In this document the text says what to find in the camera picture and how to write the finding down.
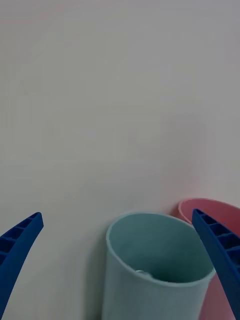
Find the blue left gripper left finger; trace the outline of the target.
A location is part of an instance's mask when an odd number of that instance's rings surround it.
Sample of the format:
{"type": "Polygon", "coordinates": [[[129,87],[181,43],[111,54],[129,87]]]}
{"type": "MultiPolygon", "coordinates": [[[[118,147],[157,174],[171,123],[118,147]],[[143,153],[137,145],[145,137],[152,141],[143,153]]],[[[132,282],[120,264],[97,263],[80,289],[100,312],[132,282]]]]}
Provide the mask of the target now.
{"type": "Polygon", "coordinates": [[[44,227],[43,217],[36,212],[0,236],[0,316],[36,238],[44,227]]]}

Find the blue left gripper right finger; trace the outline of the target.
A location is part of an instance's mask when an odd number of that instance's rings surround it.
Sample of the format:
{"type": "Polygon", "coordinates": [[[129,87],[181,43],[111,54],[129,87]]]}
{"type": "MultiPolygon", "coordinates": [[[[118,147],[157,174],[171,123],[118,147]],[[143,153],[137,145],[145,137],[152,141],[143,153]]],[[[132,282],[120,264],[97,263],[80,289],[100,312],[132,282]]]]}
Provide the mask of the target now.
{"type": "Polygon", "coordinates": [[[202,241],[221,282],[234,317],[240,318],[240,237],[199,209],[192,225],[202,241]]]}

